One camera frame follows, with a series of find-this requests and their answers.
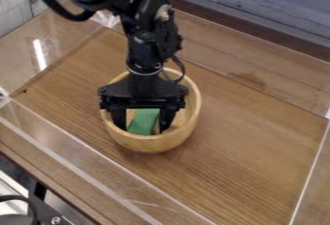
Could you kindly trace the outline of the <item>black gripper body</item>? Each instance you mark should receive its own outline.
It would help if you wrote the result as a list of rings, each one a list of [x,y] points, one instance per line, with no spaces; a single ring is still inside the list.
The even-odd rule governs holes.
[[[123,79],[98,89],[99,108],[107,110],[133,108],[179,109],[186,107],[189,89],[177,80],[130,73]]]

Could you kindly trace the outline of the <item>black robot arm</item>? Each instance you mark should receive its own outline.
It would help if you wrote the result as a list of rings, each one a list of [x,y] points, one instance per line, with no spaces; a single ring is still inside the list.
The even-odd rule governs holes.
[[[43,0],[56,14],[76,22],[88,20],[99,11],[110,11],[121,18],[129,39],[129,76],[98,89],[99,108],[110,113],[121,129],[129,128],[130,109],[157,109],[159,130],[167,130],[177,112],[186,107],[187,96],[187,88],[179,79],[161,77],[166,62],[181,62],[175,53],[183,46],[171,1],[71,1],[83,9],[79,14],[66,10],[56,0]]]

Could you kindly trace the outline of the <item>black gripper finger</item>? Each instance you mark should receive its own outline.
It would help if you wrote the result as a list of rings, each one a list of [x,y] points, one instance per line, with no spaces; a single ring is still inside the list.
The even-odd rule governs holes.
[[[177,108],[174,106],[166,107],[161,110],[161,116],[159,116],[159,129],[161,132],[165,132],[173,123],[173,120],[175,118]]]
[[[125,108],[113,108],[110,110],[114,125],[122,130],[127,129],[127,110]]]

